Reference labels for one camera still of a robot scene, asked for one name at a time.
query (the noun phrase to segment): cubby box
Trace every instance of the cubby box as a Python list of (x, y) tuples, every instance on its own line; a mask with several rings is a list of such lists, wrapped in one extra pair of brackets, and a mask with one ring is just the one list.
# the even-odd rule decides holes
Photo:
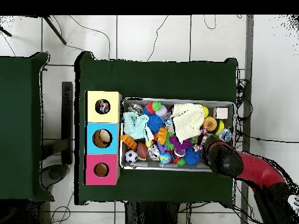
[[(110, 145), (98, 148), (93, 143), (93, 135), (98, 130), (108, 131), (110, 134)], [(87, 123), (87, 154), (88, 155), (116, 155), (119, 153), (119, 123)]]
[[(95, 173), (95, 167), (99, 163), (107, 166), (107, 173), (99, 177)], [(120, 175), (118, 155), (87, 155), (85, 166), (85, 184), (99, 186), (115, 186)]]
[[(87, 91), (87, 122), (93, 123), (119, 123), (120, 101), (122, 96), (119, 92)], [(110, 110), (106, 114), (96, 112), (96, 102), (107, 100)]]

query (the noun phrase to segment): green tablecloth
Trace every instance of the green tablecloth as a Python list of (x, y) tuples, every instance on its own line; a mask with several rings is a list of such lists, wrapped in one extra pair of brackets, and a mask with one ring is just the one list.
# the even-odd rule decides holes
[(0, 57), (0, 199), (52, 200), (40, 185), (40, 70), (48, 54)]
[(220, 201), (231, 207), (233, 180), (208, 172), (122, 170), (116, 186), (83, 185), (84, 92), (118, 91), (123, 97), (236, 101), (234, 58), (225, 62), (95, 60), (82, 52), (75, 62), (76, 201)]

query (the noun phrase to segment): table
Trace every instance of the table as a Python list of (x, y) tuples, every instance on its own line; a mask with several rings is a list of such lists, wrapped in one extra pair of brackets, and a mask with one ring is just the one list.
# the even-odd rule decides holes
[(75, 61), (75, 203), (86, 201), (222, 202), (232, 207), (233, 179), (208, 172), (122, 170), (116, 186), (83, 185), (84, 93), (118, 91), (123, 97), (236, 102), (234, 58), (224, 62)]

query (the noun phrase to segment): light blue cloth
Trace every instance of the light blue cloth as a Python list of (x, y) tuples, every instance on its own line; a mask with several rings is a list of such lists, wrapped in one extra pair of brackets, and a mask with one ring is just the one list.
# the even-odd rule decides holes
[(134, 112), (124, 113), (124, 133), (132, 139), (145, 138), (146, 141), (154, 139), (151, 130), (147, 126), (150, 118), (147, 115), (138, 116)]

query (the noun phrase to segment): box with hole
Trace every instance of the box with hole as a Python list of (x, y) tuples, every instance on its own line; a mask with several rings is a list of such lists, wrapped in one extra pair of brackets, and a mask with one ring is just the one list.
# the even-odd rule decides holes
[(120, 175), (118, 155), (87, 155), (85, 184), (115, 186)]
[(87, 122), (118, 123), (120, 119), (119, 92), (86, 91)]
[(87, 128), (87, 154), (116, 155), (119, 153), (119, 123), (92, 123)]

